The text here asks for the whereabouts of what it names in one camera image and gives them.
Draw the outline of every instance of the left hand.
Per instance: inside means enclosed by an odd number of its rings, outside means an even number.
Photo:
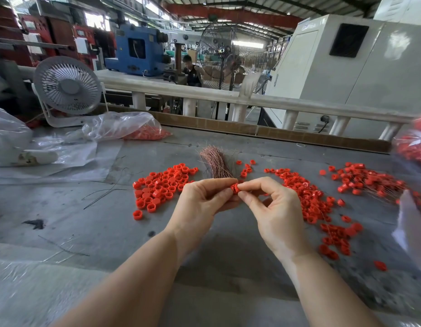
[[[165,228],[175,237],[179,265],[209,231],[213,216],[239,205],[239,197],[230,188],[236,182],[234,178],[204,179],[183,187]]]

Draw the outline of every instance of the red steel beam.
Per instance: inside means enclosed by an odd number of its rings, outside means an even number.
[[[208,18],[210,15],[214,15],[219,19],[231,20],[233,22],[252,22],[269,27],[277,26],[295,29],[297,24],[303,20],[296,16],[271,15],[248,10],[228,10],[195,4],[163,3],[162,6],[168,12],[181,17],[195,16]]]

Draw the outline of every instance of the metal fan cage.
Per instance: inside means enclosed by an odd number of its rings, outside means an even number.
[[[261,76],[254,89],[259,92],[269,77],[272,62],[263,51],[254,51],[236,46],[236,27],[226,24],[209,24],[203,31],[199,45],[198,56],[205,72],[203,86],[239,91],[247,74],[260,72]],[[221,47],[228,46],[230,52],[221,53]]]
[[[100,103],[100,81],[88,66],[74,58],[55,56],[43,60],[35,69],[33,83],[45,104],[71,115],[91,112]]]

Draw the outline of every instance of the copper wire bundle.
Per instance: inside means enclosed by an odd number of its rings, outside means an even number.
[[[233,178],[222,149],[215,146],[207,146],[200,151],[200,156],[209,165],[213,178]]]

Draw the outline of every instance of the black shirt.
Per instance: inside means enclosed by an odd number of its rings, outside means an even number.
[[[192,65],[192,70],[189,70],[187,67],[183,69],[183,73],[186,74],[188,86],[201,87],[201,81],[195,65]]]

